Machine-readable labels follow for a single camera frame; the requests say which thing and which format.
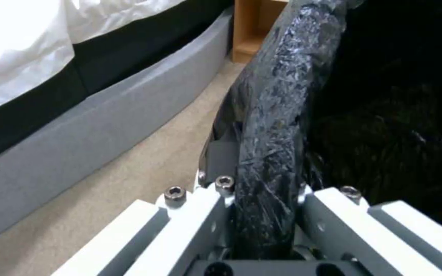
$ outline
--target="gray upholstered bed frame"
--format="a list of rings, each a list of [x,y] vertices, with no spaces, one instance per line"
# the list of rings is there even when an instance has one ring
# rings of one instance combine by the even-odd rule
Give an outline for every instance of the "gray upholstered bed frame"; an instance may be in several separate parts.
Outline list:
[[[86,99],[0,154],[0,233],[189,105],[228,52],[232,10],[153,66]]]

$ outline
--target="bed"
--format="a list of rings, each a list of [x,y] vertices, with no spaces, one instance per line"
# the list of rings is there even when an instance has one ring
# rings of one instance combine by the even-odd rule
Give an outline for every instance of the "bed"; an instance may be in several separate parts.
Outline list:
[[[229,49],[231,2],[23,0],[0,11],[0,232],[195,99]]]

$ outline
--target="black trash bag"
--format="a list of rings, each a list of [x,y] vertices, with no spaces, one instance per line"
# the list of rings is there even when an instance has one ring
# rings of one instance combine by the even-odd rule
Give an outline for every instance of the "black trash bag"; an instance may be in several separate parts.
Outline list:
[[[235,258],[289,256],[301,184],[442,224],[442,0],[355,5],[290,1],[218,112],[210,139],[240,143]]]
[[[244,122],[235,258],[284,259],[291,253],[309,112],[330,74],[347,8],[345,0],[291,1],[231,86],[230,115]]]
[[[314,105],[303,178],[403,200],[442,224],[442,1],[368,0],[347,17]]]

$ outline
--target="hole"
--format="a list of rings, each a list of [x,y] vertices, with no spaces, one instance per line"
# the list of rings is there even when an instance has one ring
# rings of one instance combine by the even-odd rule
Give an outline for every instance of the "hole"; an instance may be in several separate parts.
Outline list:
[[[228,264],[215,262],[204,271],[204,276],[233,276],[233,269]]]
[[[345,276],[345,274],[333,264],[321,264],[316,268],[317,276]]]
[[[177,194],[181,194],[182,189],[180,187],[171,187],[170,190],[168,191],[172,196],[177,195]]]
[[[231,183],[231,179],[229,177],[223,176],[219,178],[219,182],[221,184],[230,184]]]

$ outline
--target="hex socket bolt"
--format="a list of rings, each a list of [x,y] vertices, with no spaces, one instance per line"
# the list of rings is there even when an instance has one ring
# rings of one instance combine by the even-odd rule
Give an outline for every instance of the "hex socket bolt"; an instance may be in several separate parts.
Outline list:
[[[198,182],[199,182],[199,184],[202,185],[204,180],[206,180],[206,173],[205,173],[205,171],[199,170],[199,173],[198,173]]]
[[[228,175],[218,176],[214,185],[216,185],[216,191],[218,191],[221,196],[230,196],[235,190],[235,180]]]
[[[186,191],[179,186],[172,186],[165,190],[165,203],[171,208],[181,207],[187,200]]]
[[[361,192],[352,186],[342,186],[340,187],[339,191],[348,199],[352,200],[354,203],[358,205],[359,202],[361,201],[361,198],[363,197]]]

